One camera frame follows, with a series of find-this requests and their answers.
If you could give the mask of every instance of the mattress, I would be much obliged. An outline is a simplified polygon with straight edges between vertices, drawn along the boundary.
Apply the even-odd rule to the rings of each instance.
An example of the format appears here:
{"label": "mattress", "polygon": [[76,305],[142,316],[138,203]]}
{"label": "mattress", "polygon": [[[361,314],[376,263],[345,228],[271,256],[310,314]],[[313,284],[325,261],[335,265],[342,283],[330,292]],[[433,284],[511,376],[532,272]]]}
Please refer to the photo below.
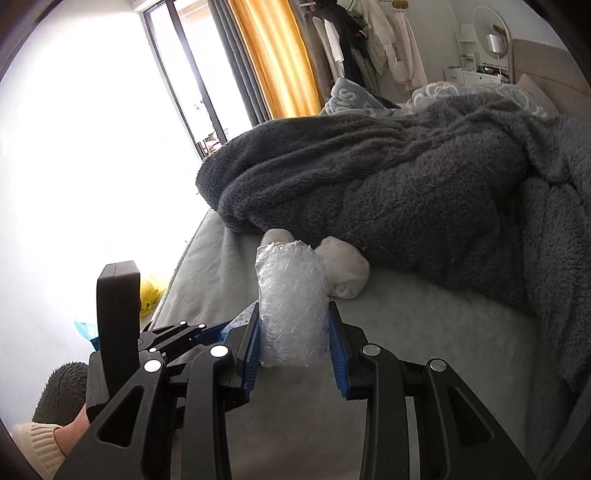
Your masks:
{"label": "mattress", "polygon": [[[181,320],[213,326],[249,306],[258,295],[260,239],[229,231],[210,210],[154,314],[154,327]],[[445,359],[523,451],[538,339],[532,318],[378,267],[357,299],[337,305],[344,322],[363,328],[370,342],[399,359]],[[359,478],[365,402],[340,397],[329,360],[259,369],[251,402],[228,412],[226,422],[235,480]],[[411,478],[418,479],[412,422],[409,435]]]}

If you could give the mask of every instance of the beige pillow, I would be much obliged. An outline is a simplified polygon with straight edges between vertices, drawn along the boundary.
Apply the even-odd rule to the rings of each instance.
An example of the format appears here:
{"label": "beige pillow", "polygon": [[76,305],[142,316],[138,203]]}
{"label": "beige pillow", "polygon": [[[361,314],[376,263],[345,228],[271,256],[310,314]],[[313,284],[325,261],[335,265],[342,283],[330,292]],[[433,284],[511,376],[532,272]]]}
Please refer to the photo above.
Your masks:
{"label": "beige pillow", "polygon": [[560,113],[554,102],[548,98],[548,95],[546,95],[526,73],[521,75],[517,85],[527,90],[541,107],[548,112],[548,115],[558,115]]}

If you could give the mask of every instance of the drawer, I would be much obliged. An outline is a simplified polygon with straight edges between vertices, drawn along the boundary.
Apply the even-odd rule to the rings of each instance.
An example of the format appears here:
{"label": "drawer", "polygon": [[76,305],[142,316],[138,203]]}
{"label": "drawer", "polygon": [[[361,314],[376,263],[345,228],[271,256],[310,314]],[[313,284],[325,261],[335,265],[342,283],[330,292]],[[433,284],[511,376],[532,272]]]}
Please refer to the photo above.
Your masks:
{"label": "drawer", "polygon": [[464,85],[480,85],[483,83],[500,83],[501,79],[495,75],[484,75],[479,73],[465,73]]}
{"label": "drawer", "polygon": [[464,72],[460,72],[459,70],[446,70],[445,81],[464,85]]}

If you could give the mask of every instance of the window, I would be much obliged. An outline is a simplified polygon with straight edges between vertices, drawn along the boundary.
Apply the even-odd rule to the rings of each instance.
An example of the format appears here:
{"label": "window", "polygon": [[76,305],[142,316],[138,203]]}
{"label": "window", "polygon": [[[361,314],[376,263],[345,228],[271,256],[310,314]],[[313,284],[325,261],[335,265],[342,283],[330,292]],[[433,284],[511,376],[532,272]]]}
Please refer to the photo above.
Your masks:
{"label": "window", "polygon": [[174,101],[202,158],[252,128],[207,0],[163,0],[144,13]]}

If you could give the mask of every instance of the cream knit sleeve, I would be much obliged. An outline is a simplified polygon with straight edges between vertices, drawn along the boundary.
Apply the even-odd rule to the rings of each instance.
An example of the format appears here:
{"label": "cream knit sleeve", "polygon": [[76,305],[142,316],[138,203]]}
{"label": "cream knit sleeve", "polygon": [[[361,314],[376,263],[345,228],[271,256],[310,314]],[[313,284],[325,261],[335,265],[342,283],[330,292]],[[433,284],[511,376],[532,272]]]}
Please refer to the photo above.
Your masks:
{"label": "cream knit sleeve", "polygon": [[43,477],[51,480],[65,458],[53,437],[59,425],[22,423],[15,425],[12,439],[31,466]]}

